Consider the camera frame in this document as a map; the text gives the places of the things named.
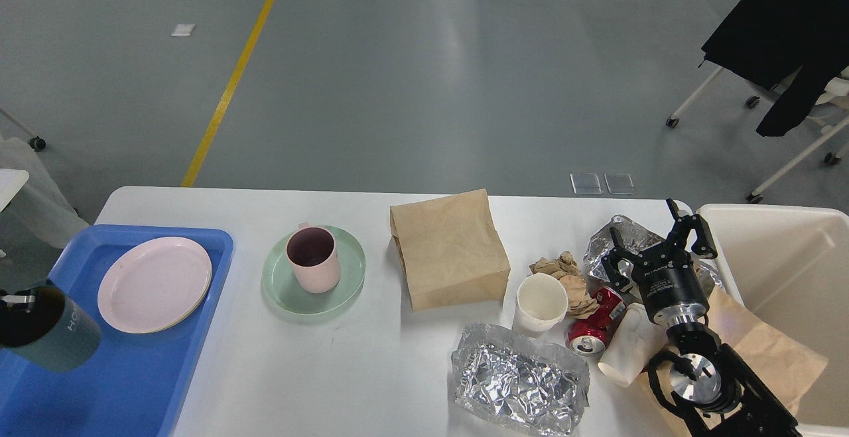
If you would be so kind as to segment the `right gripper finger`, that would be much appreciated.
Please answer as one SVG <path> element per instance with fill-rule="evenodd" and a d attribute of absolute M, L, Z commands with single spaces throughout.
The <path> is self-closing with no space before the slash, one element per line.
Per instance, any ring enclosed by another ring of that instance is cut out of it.
<path fill-rule="evenodd" d="M 642 294 L 648 267 L 646 243 L 636 241 L 629 245 L 625 235 L 615 226 L 609 227 L 606 233 L 612 247 L 602 255 L 601 264 L 609 280 L 609 287 L 619 294 Z"/>
<path fill-rule="evenodd" d="M 660 243 L 662 263 L 691 263 L 692 256 L 715 259 L 718 250 L 709 223 L 700 214 L 682 214 L 673 199 L 666 205 L 673 216 L 673 227 Z"/>

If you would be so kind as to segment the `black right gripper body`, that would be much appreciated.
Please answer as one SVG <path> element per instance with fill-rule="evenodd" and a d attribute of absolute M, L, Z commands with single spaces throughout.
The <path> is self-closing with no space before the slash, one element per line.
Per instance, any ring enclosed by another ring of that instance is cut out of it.
<path fill-rule="evenodd" d="M 694 322 L 710 309 L 691 255 L 639 261 L 635 265 L 635 283 L 648 319 L 655 325 L 674 326 L 676 319 Z"/>

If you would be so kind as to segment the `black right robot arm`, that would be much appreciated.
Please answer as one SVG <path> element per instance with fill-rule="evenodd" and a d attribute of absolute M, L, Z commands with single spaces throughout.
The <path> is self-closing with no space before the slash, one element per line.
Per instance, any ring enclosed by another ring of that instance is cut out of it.
<path fill-rule="evenodd" d="M 708 298 L 698 283 L 694 256 L 718 256 L 707 221 L 666 201 L 674 223 L 667 237 L 631 252 L 618 229 L 601 259 L 616 292 L 639 290 L 648 320 L 666 332 L 673 350 L 647 364 L 650 389 L 692 436 L 797 436 L 797 419 L 708 327 Z"/>

